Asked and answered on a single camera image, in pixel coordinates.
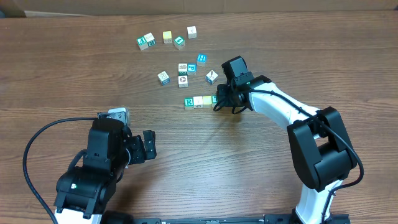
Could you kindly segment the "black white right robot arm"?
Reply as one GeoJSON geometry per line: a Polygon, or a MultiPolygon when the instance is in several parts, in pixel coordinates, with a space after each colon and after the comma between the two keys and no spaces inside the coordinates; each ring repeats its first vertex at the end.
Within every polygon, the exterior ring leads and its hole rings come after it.
{"type": "Polygon", "coordinates": [[[364,177],[340,113],[301,103],[264,75],[254,77],[237,56],[222,64],[227,82],[217,86],[215,111],[231,108],[263,114],[287,131],[294,169],[303,183],[299,203],[289,215],[265,215],[264,223],[349,223],[348,215],[334,215],[330,207],[339,189],[364,177]]]}

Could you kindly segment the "white 7 wooden block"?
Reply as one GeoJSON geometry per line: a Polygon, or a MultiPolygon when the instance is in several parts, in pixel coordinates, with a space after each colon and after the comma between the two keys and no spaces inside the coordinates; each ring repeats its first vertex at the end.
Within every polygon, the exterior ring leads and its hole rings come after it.
{"type": "Polygon", "coordinates": [[[194,96],[193,97],[193,105],[194,105],[194,108],[202,108],[203,107],[203,97],[202,96],[194,96]]]}

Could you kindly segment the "green R wooden block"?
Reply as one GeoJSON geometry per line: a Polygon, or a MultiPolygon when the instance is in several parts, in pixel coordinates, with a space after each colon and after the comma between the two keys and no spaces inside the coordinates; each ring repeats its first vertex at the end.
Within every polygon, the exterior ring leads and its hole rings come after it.
{"type": "Polygon", "coordinates": [[[184,99],[184,105],[185,105],[185,109],[186,110],[194,109],[193,98],[185,98],[184,99]]]}

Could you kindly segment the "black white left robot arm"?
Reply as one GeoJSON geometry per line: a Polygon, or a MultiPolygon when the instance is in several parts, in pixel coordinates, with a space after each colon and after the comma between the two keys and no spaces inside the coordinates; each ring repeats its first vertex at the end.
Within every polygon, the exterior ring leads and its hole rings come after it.
{"type": "Polygon", "coordinates": [[[155,159],[155,132],[134,136],[116,119],[95,119],[86,150],[58,180],[54,213],[58,223],[132,223],[131,215],[107,210],[124,170],[155,159]]]}

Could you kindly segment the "yellow I wooden block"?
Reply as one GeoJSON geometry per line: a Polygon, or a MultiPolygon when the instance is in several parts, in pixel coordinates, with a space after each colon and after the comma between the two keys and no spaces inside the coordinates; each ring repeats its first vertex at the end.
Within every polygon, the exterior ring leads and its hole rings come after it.
{"type": "Polygon", "coordinates": [[[202,96],[203,107],[204,108],[211,108],[213,104],[213,100],[211,96],[202,96]]]}

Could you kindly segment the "green 7 wooden block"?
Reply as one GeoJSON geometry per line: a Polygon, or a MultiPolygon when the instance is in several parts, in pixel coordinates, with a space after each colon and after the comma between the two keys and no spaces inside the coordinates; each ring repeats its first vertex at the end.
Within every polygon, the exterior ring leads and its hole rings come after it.
{"type": "Polygon", "coordinates": [[[212,107],[214,108],[218,102],[217,100],[217,96],[216,95],[212,95],[211,96],[211,100],[212,100],[212,107]]]}

